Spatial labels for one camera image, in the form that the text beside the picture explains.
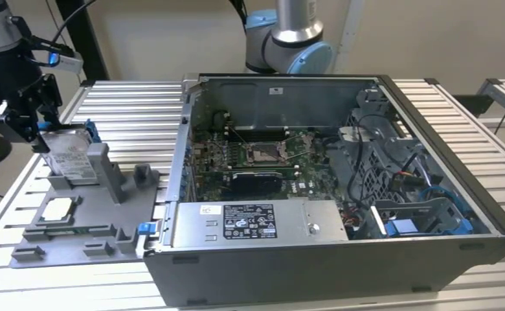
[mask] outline motherboard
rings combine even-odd
[[[309,200],[343,202],[313,130],[197,132],[192,162],[199,202]]]

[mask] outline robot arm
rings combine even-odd
[[[65,45],[32,36],[21,17],[12,16],[5,0],[0,0],[0,134],[13,143],[32,144],[33,152],[48,152],[37,130],[37,113],[53,126],[60,124],[60,94],[53,75],[42,75],[32,51],[44,50],[68,57]]]
[[[315,0],[277,0],[276,10],[247,17],[245,67],[255,73],[324,73],[332,48],[321,33]]]

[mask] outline black pole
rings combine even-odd
[[[64,20],[84,4],[84,0],[54,0],[54,2]],[[73,17],[65,28],[72,39],[73,48],[81,54],[83,71],[87,79],[109,80],[87,9]]]

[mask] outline aluminum table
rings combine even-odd
[[[505,209],[505,145],[439,84],[395,80],[444,142]],[[61,121],[96,122],[109,157],[129,169],[149,163],[160,185],[153,217],[163,215],[165,182],[180,115],[179,82],[96,82],[79,88]],[[49,169],[33,156],[0,203],[0,310],[157,310],[165,308],[144,263],[12,270],[21,240],[48,190]],[[438,293],[232,306],[216,310],[505,310],[505,259],[471,268]]]

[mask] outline warning label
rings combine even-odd
[[[224,205],[224,238],[276,238],[273,205]]]

